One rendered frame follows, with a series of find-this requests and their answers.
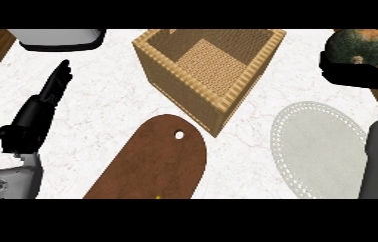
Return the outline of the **pale grey oval placemat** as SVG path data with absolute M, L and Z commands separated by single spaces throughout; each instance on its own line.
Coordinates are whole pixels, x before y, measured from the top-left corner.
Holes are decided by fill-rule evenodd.
M 367 133 L 334 107 L 305 101 L 278 113 L 271 150 L 284 181 L 303 199 L 356 199 L 367 166 Z

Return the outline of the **square wicker basket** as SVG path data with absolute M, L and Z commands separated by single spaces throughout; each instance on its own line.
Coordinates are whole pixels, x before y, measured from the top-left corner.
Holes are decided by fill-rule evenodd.
M 281 29 L 151 29 L 133 47 L 150 83 L 218 135 L 286 37 Z

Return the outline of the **green and orange squash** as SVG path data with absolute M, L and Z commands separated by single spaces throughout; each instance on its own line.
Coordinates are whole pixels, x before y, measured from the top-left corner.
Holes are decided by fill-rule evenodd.
M 330 37 L 325 56 L 333 63 L 378 66 L 378 29 L 343 29 Z

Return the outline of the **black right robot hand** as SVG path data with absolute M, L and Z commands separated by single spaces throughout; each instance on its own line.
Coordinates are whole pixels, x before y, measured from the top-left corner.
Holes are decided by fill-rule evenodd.
M 378 68 L 370 64 L 333 63 L 321 52 L 322 76 L 336 85 L 378 89 Z

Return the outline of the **brown wooden cutting board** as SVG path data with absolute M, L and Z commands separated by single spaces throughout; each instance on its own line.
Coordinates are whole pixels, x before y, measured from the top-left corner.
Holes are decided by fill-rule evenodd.
M 206 142 L 176 115 L 151 118 L 97 180 L 86 199 L 190 199 L 207 163 Z

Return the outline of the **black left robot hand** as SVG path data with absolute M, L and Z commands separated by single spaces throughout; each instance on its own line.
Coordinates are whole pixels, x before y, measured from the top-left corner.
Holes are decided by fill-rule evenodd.
M 49 76 L 40 93 L 33 95 L 24 103 L 12 124 L 0 127 L 5 153 L 32 154 L 39 151 L 71 79 L 70 61 L 64 60 Z

